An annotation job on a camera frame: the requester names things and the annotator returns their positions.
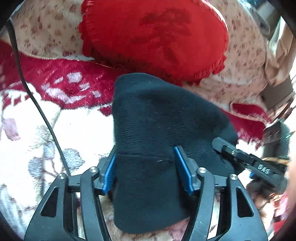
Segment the metal screw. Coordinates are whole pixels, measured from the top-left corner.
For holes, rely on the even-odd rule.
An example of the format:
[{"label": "metal screw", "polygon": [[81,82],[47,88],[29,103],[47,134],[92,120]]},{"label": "metal screw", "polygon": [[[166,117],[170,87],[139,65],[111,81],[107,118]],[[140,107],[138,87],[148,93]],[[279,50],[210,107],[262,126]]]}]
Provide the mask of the metal screw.
[{"label": "metal screw", "polygon": [[57,176],[57,178],[58,179],[64,179],[66,177],[66,174],[64,174],[64,173],[61,173],[61,174],[58,174],[58,176]]},{"label": "metal screw", "polygon": [[237,179],[237,175],[235,175],[235,174],[230,174],[230,178],[231,178],[232,180],[236,180],[236,179]]},{"label": "metal screw", "polygon": [[205,169],[204,167],[200,167],[200,168],[198,169],[198,171],[199,171],[200,173],[205,173],[205,172],[207,171],[207,169]]},{"label": "metal screw", "polygon": [[97,171],[98,171],[98,168],[97,168],[97,167],[91,167],[91,168],[89,169],[89,171],[90,171],[91,173],[94,173],[94,172],[97,172]]}]

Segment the beige curtain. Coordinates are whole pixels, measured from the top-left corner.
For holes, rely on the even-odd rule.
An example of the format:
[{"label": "beige curtain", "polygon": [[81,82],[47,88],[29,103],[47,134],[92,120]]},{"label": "beige curtain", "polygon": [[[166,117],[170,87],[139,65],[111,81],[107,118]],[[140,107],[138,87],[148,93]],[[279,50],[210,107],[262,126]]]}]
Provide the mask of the beige curtain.
[{"label": "beige curtain", "polygon": [[296,39],[282,17],[268,45],[265,74],[271,85],[278,85],[288,77],[296,56]]}]

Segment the pillow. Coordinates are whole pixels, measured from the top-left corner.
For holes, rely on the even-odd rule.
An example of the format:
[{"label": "pillow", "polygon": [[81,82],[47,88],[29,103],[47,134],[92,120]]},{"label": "pillow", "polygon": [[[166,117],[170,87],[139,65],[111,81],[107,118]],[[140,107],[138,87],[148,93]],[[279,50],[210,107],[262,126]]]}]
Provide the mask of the pillow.
[{"label": "pillow", "polygon": [[198,84],[225,66],[223,17],[203,0],[85,0],[83,54],[170,83]]}]

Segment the black cloth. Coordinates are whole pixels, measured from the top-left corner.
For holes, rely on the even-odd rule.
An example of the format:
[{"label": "black cloth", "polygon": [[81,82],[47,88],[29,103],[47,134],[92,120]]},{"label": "black cloth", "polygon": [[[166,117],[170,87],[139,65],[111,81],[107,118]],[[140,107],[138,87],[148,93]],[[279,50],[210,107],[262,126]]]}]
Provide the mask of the black cloth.
[{"label": "black cloth", "polygon": [[193,200],[179,181],[173,148],[212,174],[228,176],[232,165],[212,149],[237,134],[214,104],[144,73],[120,76],[112,106],[117,147],[115,225],[132,234],[163,229],[190,216]]}]

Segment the red cushion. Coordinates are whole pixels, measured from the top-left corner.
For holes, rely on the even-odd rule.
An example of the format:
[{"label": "red cushion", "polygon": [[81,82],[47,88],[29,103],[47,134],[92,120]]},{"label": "red cushion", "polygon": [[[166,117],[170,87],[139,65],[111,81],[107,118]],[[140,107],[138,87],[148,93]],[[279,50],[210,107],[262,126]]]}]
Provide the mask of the red cushion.
[{"label": "red cushion", "polygon": [[202,0],[85,0],[83,53],[181,85],[225,66],[227,27]]}]

